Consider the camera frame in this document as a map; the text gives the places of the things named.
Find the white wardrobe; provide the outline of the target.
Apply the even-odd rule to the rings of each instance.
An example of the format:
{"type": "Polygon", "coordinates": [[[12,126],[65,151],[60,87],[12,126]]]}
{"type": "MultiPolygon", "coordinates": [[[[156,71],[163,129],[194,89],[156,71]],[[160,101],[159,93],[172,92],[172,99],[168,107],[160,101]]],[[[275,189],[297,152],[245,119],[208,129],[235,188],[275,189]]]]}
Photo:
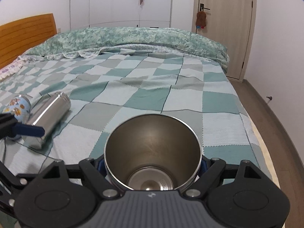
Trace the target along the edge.
{"type": "Polygon", "coordinates": [[[70,28],[171,25],[172,0],[70,0],[70,28]]]}

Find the floral ruffled pillow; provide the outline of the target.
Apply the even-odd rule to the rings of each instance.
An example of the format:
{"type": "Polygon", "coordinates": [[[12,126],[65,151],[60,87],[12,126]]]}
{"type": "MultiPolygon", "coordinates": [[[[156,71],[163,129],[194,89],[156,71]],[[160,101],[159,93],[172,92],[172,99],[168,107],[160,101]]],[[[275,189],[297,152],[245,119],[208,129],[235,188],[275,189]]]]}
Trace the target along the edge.
{"type": "Polygon", "coordinates": [[[18,56],[12,63],[1,68],[0,82],[16,74],[29,61],[29,56],[18,56]]]}

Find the beige wooden door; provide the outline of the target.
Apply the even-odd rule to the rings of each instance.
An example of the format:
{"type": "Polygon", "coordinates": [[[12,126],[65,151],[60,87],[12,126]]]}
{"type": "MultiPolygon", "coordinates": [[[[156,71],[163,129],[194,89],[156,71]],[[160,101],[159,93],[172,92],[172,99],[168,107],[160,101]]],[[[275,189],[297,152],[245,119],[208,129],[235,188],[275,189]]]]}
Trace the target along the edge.
{"type": "Polygon", "coordinates": [[[229,78],[244,77],[255,25],[255,5],[256,0],[194,0],[192,31],[227,47],[229,78]],[[200,3],[210,8],[204,11],[207,14],[204,29],[197,29],[195,24],[200,3]]]}

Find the pink steel cup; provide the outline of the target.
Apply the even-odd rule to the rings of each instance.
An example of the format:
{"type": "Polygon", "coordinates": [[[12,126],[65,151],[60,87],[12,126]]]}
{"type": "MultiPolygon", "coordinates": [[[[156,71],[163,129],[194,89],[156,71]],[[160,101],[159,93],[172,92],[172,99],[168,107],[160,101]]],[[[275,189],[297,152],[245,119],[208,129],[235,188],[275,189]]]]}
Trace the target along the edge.
{"type": "Polygon", "coordinates": [[[184,192],[198,176],[202,152],[193,129],[162,114],[132,117],[107,138],[104,160],[111,184],[120,191],[184,192]]]}

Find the blue cartoon cup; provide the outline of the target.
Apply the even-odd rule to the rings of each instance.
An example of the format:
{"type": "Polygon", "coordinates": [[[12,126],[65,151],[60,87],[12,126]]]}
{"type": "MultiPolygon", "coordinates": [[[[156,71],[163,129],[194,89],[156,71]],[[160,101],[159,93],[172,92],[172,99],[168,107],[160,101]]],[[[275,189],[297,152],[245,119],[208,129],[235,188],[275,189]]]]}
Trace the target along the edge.
{"type": "MultiPolygon", "coordinates": [[[[17,95],[10,102],[8,105],[5,106],[2,113],[11,113],[15,116],[18,123],[26,124],[27,120],[29,119],[31,111],[31,104],[28,98],[24,95],[17,95]]],[[[19,139],[21,135],[16,134],[15,137],[9,137],[12,140],[19,139]]]]}

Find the stainless steel tumbler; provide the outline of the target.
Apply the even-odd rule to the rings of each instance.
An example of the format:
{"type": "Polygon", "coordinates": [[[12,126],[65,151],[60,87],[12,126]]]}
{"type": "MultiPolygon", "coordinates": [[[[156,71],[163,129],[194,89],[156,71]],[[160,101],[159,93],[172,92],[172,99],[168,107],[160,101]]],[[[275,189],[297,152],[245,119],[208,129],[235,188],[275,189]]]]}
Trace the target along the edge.
{"type": "Polygon", "coordinates": [[[23,136],[24,144],[34,149],[42,149],[46,139],[70,108],[71,101],[63,92],[56,92],[42,101],[42,104],[38,105],[30,115],[27,125],[42,127],[45,134],[39,137],[23,136]]]}

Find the wooden headboard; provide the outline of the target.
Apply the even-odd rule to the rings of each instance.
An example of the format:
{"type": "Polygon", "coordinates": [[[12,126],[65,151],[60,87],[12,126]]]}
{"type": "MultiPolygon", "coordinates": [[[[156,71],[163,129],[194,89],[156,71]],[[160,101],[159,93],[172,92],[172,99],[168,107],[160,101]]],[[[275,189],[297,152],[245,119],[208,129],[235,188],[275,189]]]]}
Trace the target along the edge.
{"type": "Polygon", "coordinates": [[[1,68],[56,34],[57,28],[52,13],[26,17],[1,25],[1,68]]]}

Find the green floral duvet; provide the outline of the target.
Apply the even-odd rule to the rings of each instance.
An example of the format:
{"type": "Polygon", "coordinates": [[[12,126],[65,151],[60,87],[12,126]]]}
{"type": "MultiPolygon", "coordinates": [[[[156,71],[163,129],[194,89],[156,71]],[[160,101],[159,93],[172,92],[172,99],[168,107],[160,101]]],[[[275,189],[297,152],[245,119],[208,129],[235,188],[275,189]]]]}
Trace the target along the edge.
{"type": "Polygon", "coordinates": [[[115,47],[136,51],[165,52],[208,58],[228,71],[229,56],[222,44],[204,36],[177,28],[90,27],[56,34],[28,49],[25,56],[38,59],[89,58],[115,47]]]}

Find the green checkered bed blanket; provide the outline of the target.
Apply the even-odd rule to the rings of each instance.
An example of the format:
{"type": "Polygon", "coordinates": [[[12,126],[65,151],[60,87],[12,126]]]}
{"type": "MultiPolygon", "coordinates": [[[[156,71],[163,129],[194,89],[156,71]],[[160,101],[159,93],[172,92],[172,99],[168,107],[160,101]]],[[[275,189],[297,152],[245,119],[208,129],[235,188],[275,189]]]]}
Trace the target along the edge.
{"type": "Polygon", "coordinates": [[[251,119],[216,61],[125,49],[90,58],[23,55],[18,61],[21,69],[1,82],[1,108],[17,95],[37,108],[62,91],[71,109],[41,149],[23,139],[1,140],[1,161],[13,174],[38,173],[58,158],[67,164],[97,158],[119,124],[150,113],[188,124],[205,157],[230,164],[248,159],[271,173],[251,119]]]}

